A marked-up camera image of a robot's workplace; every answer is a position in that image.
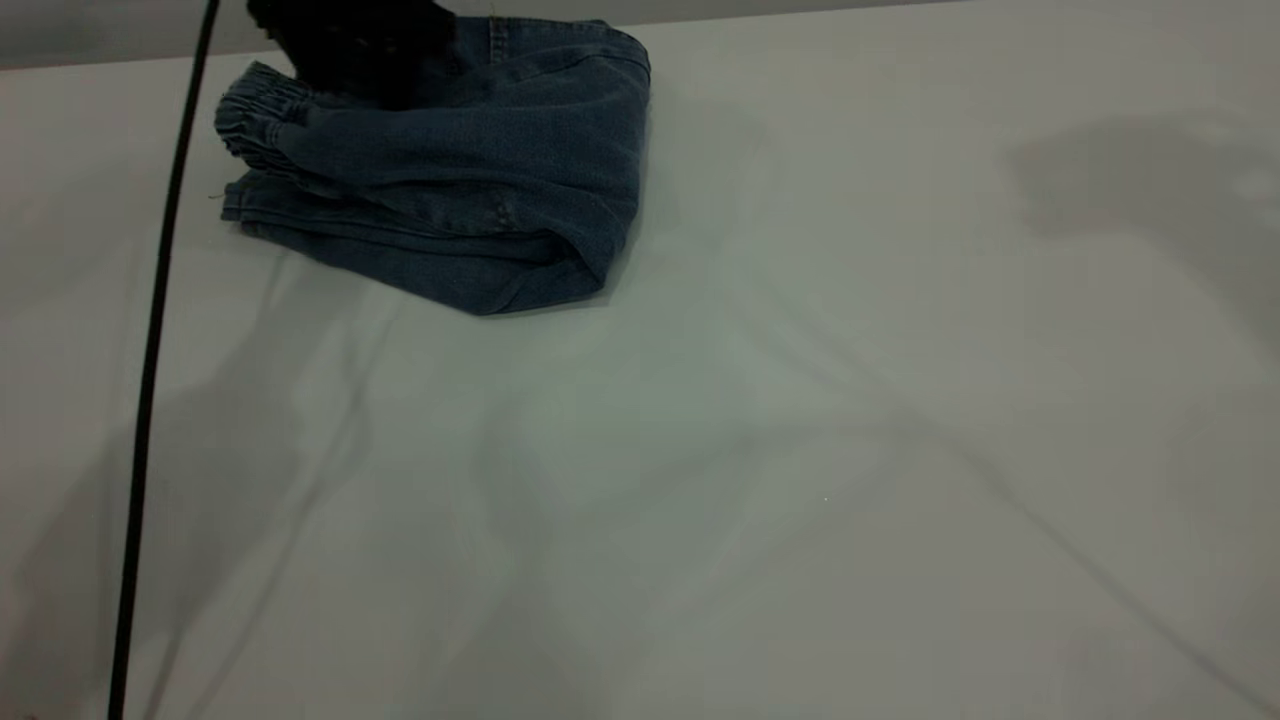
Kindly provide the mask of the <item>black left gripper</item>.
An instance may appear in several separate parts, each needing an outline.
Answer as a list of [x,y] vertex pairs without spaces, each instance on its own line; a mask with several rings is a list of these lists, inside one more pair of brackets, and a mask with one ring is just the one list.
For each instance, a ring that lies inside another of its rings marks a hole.
[[435,1],[248,1],[246,10],[301,83],[383,109],[411,106],[457,33],[457,15]]

